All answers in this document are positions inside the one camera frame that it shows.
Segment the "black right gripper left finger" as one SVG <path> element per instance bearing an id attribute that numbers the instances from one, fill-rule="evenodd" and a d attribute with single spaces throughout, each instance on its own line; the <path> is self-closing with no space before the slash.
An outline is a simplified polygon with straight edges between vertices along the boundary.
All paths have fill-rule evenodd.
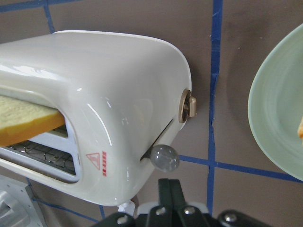
<path id="1" fill-rule="evenodd" d="M 153 207 L 148 216 L 146 227 L 172 227 L 173 226 L 173 198 L 172 179 L 160 179 L 159 204 Z"/>

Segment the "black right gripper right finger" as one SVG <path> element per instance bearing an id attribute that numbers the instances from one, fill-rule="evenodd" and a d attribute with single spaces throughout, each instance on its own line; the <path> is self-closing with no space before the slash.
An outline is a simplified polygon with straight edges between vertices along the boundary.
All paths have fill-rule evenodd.
<path id="1" fill-rule="evenodd" d="M 169 180 L 172 198 L 173 227 L 203 227 L 204 217 L 197 206 L 188 204 L 179 180 Z"/>

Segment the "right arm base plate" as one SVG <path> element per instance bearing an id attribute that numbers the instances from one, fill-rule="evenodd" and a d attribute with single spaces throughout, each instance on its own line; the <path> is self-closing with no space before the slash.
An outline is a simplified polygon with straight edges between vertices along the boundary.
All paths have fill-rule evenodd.
<path id="1" fill-rule="evenodd" d="M 45 227 L 45 218 L 27 183 L 0 177 L 0 225 L 2 227 Z"/>

